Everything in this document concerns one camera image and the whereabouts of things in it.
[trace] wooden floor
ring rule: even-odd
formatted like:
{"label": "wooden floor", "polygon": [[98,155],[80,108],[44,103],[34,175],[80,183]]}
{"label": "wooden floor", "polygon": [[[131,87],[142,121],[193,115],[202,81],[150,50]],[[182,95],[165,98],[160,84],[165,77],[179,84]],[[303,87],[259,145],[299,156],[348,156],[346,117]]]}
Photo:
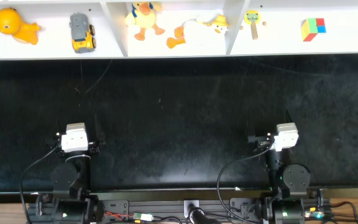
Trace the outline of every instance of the wooden floor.
{"label": "wooden floor", "polygon": [[[358,198],[339,198],[331,199],[331,203],[339,203],[349,201],[352,202],[357,209],[358,213]],[[352,215],[353,211],[350,205],[344,205],[340,208],[334,208],[335,213],[341,213],[346,215]],[[23,207],[21,204],[0,204],[0,224],[24,224],[25,216],[23,213]],[[317,224],[320,222],[308,222],[309,224]]]}

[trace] metal bracket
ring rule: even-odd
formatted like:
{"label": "metal bracket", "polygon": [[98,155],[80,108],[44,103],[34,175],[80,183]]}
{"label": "metal bracket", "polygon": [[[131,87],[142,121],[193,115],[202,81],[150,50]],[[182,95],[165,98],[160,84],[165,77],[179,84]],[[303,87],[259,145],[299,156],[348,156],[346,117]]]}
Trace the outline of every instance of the metal bracket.
{"label": "metal bracket", "polygon": [[185,218],[189,217],[189,205],[193,204],[195,207],[200,207],[199,200],[184,200],[183,201],[183,214]]}
{"label": "metal bracket", "polygon": [[[104,210],[112,213],[128,215],[129,213],[129,202],[127,200],[101,200],[103,203]],[[127,221],[127,217],[121,217],[123,222]],[[117,217],[112,215],[104,215],[103,220],[100,224],[109,222],[120,222]]]}
{"label": "metal bracket", "polygon": [[[255,199],[254,198],[232,198],[230,199],[230,211],[247,220],[259,222],[255,216]],[[242,221],[231,220],[233,223],[242,223]]]}

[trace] blue cube face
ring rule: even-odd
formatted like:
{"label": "blue cube face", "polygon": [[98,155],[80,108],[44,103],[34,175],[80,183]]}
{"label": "blue cube face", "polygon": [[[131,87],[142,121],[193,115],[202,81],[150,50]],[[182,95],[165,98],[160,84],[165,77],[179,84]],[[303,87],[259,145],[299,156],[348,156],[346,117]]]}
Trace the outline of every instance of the blue cube face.
{"label": "blue cube face", "polygon": [[318,33],[327,33],[326,26],[318,26],[317,27],[317,32]]}

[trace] yellow toy truck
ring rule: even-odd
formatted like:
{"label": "yellow toy truck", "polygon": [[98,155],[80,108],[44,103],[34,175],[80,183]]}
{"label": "yellow toy truck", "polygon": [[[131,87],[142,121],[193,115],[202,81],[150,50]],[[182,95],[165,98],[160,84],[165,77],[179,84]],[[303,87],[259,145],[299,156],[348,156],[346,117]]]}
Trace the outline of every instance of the yellow toy truck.
{"label": "yellow toy truck", "polygon": [[89,24],[88,17],[77,13],[70,16],[70,28],[75,53],[92,52],[96,48],[94,27]]}

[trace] orange foot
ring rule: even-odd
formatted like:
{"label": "orange foot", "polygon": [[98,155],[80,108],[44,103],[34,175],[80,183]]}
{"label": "orange foot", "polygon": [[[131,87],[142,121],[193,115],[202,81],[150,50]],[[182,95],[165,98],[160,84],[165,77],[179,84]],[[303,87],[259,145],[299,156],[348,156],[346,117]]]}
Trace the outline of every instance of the orange foot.
{"label": "orange foot", "polygon": [[158,28],[155,30],[155,35],[161,35],[163,33],[165,33],[165,29],[163,28]]}
{"label": "orange foot", "polygon": [[144,36],[144,34],[135,34],[134,36],[137,40],[145,40],[146,37]]}
{"label": "orange foot", "polygon": [[176,47],[178,44],[184,44],[184,43],[186,43],[184,38],[175,39],[175,38],[170,37],[167,39],[167,46],[170,49]]}
{"label": "orange foot", "polygon": [[183,31],[185,30],[184,27],[178,27],[175,29],[175,37],[180,38],[183,37]]}

